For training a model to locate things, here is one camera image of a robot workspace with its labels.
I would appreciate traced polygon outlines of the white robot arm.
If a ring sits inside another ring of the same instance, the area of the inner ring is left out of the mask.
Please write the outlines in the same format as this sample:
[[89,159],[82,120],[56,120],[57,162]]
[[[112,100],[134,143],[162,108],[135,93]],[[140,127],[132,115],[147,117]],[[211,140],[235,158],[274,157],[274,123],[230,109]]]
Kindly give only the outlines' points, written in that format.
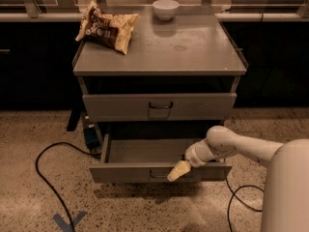
[[214,126],[206,138],[186,149],[168,174],[173,182],[193,167],[236,154],[267,169],[261,232],[309,232],[309,140],[287,143],[239,135]]

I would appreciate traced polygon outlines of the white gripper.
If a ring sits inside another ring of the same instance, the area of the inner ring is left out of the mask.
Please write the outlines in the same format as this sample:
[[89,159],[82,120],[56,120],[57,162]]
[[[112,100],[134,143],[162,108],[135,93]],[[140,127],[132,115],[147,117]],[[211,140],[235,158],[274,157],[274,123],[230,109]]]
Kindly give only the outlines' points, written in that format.
[[212,160],[216,160],[215,151],[211,148],[207,139],[189,146],[185,151],[184,158],[185,160],[180,160],[167,175],[167,179],[170,182],[174,182],[188,173],[191,170],[191,166],[198,168]]

